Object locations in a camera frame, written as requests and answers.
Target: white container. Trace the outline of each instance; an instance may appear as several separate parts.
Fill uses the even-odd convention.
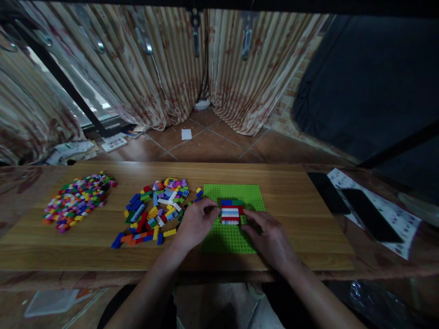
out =
[[[39,290],[24,313],[25,318],[64,313],[76,303],[79,289],[74,290]]]

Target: hand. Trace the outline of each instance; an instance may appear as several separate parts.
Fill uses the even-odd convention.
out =
[[[204,198],[189,206],[182,223],[174,238],[174,243],[189,252],[193,247],[200,244],[214,225],[215,219],[220,213],[219,208],[214,208],[205,214],[205,208],[217,207],[218,204],[209,198]]]
[[[288,241],[285,227],[268,212],[244,209],[244,213],[262,228],[262,234],[259,235],[250,225],[241,226],[264,259],[284,277],[298,271],[301,262]]]

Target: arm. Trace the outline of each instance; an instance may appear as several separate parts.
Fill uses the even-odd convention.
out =
[[[242,230],[264,259],[287,280],[321,328],[365,328],[309,267],[301,263],[281,223],[267,212],[244,209],[244,213],[261,226],[262,234],[257,234],[249,225],[241,226]]]
[[[204,214],[206,207],[217,207],[205,198],[191,205],[177,234],[163,250],[151,269],[106,325],[108,328],[158,328],[163,310],[175,283],[177,270],[193,247],[209,233],[220,210]]]

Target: finger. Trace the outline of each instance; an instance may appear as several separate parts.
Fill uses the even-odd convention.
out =
[[[254,212],[253,210],[248,210],[248,209],[243,209],[243,212],[247,216],[250,216],[252,219],[254,219],[254,221],[257,222],[260,227],[262,227],[262,229],[266,227],[267,219],[263,217],[259,212]]]
[[[207,215],[205,215],[204,219],[213,223],[219,214],[220,214],[220,209],[215,208],[211,212],[209,212]]]
[[[257,247],[259,245],[259,240],[261,237],[257,232],[249,225],[241,225],[241,230],[243,230],[252,239],[253,243]]]
[[[209,198],[204,198],[204,199],[198,201],[197,205],[201,208],[206,208],[209,206],[214,206],[214,207],[218,206],[218,204],[215,201],[210,200]]]

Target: curtain rod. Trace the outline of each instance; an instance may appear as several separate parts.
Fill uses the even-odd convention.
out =
[[[57,0],[56,2],[439,18],[439,6],[434,0]]]

